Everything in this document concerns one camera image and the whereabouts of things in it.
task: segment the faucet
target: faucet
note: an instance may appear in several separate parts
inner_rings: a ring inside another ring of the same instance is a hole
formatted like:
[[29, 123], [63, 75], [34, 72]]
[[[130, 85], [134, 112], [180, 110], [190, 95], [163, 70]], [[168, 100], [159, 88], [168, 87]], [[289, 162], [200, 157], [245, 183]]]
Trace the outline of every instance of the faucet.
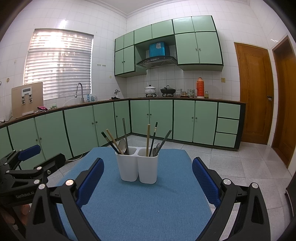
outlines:
[[80, 82], [77, 84], [75, 98], [77, 98], [77, 91], [78, 91], [78, 85], [79, 84], [81, 85], [81, 103], [84, 103], [84, 101], [83, 101], [83, 88], [82, 88], [82, 84]]

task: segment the door frame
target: door frame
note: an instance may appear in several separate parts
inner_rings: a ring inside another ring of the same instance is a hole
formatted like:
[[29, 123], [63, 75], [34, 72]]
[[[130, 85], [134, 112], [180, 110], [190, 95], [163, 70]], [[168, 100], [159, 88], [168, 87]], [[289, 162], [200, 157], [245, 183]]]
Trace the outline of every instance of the door frame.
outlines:
[[[292, 52], [294, 52], [293, 50], [293, 46], [292, 46], [292, 43], [291, 43], [291, 40], [289, 38], [289, 36], [287, 35], [286, 37], [284, 37], [282, 39], [281, 42], [279, 42], [273, 49], [272, 49], [272, 54], [274, 56], [274, 62], [275, 62], [275, 66], [276, 66], [276, 76], [277, 76], [277, 82], [278, 82], [278, 86], [279, 86], [279, 77], [278, 77], [278, 69], [279, 69], [279, 66], [278, 66], [278, 62], [276, 61], [276, 53], [275, 51], [280, 48], [284, 43], [288, 42], [289, 45], [290, 45], [290, 48], [292, 50]], [[278, 103], [279, 103], [279, 99], [280, 99], [280, 92], [278, 91]], [[291, 158], [288, 160], [284, 155], [283, 153], [277, 148], [275, 147], [275, 142], [276, 142], [276, 133], [279, 132], [279, 119], [281, 118], [281, 116], [279, 116], [279, 111], [277, 112], [277, 115], [276, 115], [276, 129], [274, 131], [274, 137], [273, 137], [273, 140], [272, 140], [272, 144], [271, 144], [271, 147], [272, 149], [274, 149], [274, 151], [278, 154], [278, 156], [281, 158], [281, 160], [284, 162], [284, 160], [287, 160], [287, 165], [286, 167], [288, 168], [288, 166], [290, 165], [290, 162], [291, 162], [291, 159], [293, 157], [293, 155], [291, 156]]]
[[[268, 49], [266, 48], [262, 48], [262, 47], [258, 47], [258, 46], [255, 46], [255, 45], [251, 45], [251, 44], [244, 44], [244, 43], [239, 43], [239, 42], [234, 42], [234, 46], [235, 46], [235, 52], [236, 52], [236, 55], [237, 55], [237, 61], [238, 61], [238, 66], [239, 66], [239, 55], [238, 55], [238, 49], [237, 49], [237, 45], [241, 45], [241, 46], [246, 46], [246, 47], [253, 47], [253, 48], [257, 48], [257, 49], [260, 49], [260, 50], [266, 50], [268, 52], [268, 59], [269, 59], [269, 63], [270, 63], [270, 69], [271, 69], [271, 78], [272, 78], [272, 90], [273, 90], [273, 100], [274, 100], [274, 79], [273, 79], [273, 72], [272, 72], [272, 66], [271, 66], [271, 59], [270, 59], [270, 55], [269, 55], [269, 51]], [[240, 80], [240, 68], [239, 68], [239, 82], [241, 83], [241, 80]], [[240, 84], [239, 85], [239, 88], [240, 88], [240, 97], [242, 96], [242, 85]], [[268, 128], [268, 137], [266, 139], [266, 145], [268, 143], [268, 140], [270, 138], [270, 132], [271, 132], [271, 126], [272, 126], [272, 117], [273, 117], [273, 111], [274, 111], [274, 102], [272, 102], [272, 107], [271, 107], [271, 116], [270, 116], [270, 120], [269, 120], [269, 128]]]

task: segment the range hood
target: range hood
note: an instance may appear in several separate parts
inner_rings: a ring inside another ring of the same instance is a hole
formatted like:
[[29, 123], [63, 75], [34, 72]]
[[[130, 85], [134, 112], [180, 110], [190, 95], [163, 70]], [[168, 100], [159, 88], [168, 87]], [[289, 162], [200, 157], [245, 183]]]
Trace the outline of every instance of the range hood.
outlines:
[[143, 66], [147, 69], [153, 67], [160, 67], [168, 64], [177, 64], [177, 60], [173, 56], [155, 56], [140, 61], [137, 65]]

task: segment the blue box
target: blue box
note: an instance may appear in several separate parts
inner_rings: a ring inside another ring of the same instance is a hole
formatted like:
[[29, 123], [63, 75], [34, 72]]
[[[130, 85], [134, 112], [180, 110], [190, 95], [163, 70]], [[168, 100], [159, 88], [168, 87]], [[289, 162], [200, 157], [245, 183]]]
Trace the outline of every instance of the blue box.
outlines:
[[155, 57], [169, 55], [169, 53], [167, 53], [167, 49], [168, 47], [166, 47], [165, 42], [151, 44], [149, 45], [149, 56]]

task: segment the orange thermos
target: orange thermos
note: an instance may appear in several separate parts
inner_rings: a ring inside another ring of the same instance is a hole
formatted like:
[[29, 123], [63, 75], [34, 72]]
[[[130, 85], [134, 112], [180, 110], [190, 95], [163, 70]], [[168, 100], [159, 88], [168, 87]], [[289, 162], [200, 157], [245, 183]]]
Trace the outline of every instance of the orange thermos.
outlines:
[[204, 81], [201, 77], [198, 78], [196, 81], [196, 90], [197, 90], [197, 97], [204, 97], [205, 96], [205, 87]]

